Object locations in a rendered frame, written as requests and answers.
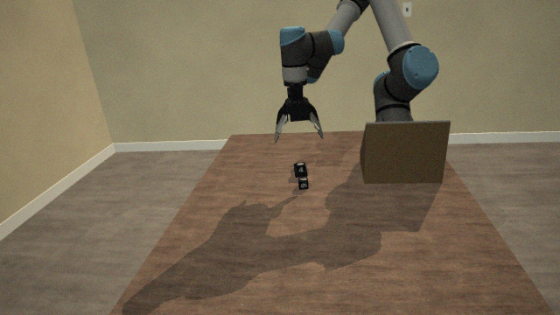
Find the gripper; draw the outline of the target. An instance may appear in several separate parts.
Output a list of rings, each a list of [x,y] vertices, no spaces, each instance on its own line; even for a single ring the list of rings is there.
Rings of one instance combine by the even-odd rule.
[[[314,127],[318,130],[318,134],[321,136],[321,138],[324,139],[316,109],[309,103],[308,98],[303,98],[303,86],[307,84],[307,79],[304,81],[300,81],[299,83],[286,82],[284,80],[283,84],[286,87],[290,87],[290,98],[286,98],[287,100],[285,100],[283,106],[278,111],[276,119],[275,143],[277,142],[279,134],[282,132],[285,123],[289,121],[288,115],[290,115],[291,122],[309,120],[314,124]],[[293,86],[293,84],[296,86]],[[293,99],[292,103],[291,90]]]

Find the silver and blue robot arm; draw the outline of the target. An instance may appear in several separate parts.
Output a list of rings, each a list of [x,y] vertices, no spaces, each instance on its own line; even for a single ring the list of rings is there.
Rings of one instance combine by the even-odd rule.
[[[414,121],[410,101],[436,79],[439,64],[434,52],[413,39],[397,0],[340,0],[323,31],[306,32],[303,26],[282,28],[283,80],[299,83],[307,78],[308,84],[315,83],[331,57],[343,52],[344,37],[353,20],[357,21],[369,5],[388,48],[390,69],[374,80],[375,121]]]

